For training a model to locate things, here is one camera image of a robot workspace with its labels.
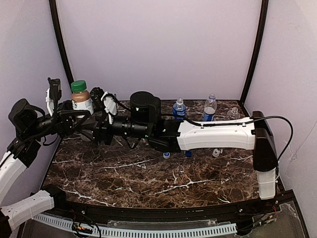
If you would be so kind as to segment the Starbucks bottle green cap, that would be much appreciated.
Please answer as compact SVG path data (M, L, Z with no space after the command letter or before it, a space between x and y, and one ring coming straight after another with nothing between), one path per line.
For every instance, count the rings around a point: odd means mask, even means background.
M74 110L87 110L92 115L94 113L93 103L90 93L87 91L85 80L77 80L71 83L71 101Z

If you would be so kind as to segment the white Pocari bottle cap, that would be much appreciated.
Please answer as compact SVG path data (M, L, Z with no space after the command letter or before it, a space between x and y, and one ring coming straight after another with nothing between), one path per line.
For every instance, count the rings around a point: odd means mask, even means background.
M165 159L169 159L169 158L170 158L170 153L169 153L169 152L163 153L163 157L164 157Z

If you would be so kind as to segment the small blue label water bottle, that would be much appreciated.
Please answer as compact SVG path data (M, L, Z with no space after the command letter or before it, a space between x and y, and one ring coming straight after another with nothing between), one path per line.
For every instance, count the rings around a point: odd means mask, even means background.
M186 106L182 98L176 100L176 103L172 107L172 114L174 119L184 120L184 117L186 116Z

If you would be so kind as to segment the clear bottle without label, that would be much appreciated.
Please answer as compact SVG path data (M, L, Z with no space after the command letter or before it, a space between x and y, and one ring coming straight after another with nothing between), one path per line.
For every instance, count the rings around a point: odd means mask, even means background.
M237 107L233 107L232 109L230 109L230 110L227 112L226 118L227 118L228 120L240 119L240 113L239 113L239 111L238 111L238 108L237 108Z

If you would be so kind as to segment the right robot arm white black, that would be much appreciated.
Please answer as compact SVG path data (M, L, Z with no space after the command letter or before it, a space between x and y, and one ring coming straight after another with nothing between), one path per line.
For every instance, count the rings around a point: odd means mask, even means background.
M272 131L261 111L251 117L227 121L192 121L182 116L167 119L161 113L161 100L146 91L130 97L129 116L117 113L116 97L101 88L90 93L95 110L102 112L93 130L96 141L110 144L117 135L145 139L160 152L181 152L202 148L238 148L253 152L259 197L273 199L278 159Z

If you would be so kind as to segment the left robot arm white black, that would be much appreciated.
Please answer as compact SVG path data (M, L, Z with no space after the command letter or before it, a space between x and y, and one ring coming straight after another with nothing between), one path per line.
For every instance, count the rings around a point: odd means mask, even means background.
M71 103L54 104L53 112L45 114L26 99L14 104L9 119L16 129L16 137L9 144L0 161L0 198L4 199L14 182L31 166L41 147L40 141L50 134L60 137L80 130L90 117L87 110L68 110ZM0 209L0 236L10 237L13 230L38 214L53 208L62 208L66 194L55 185L44 186L35 194Z

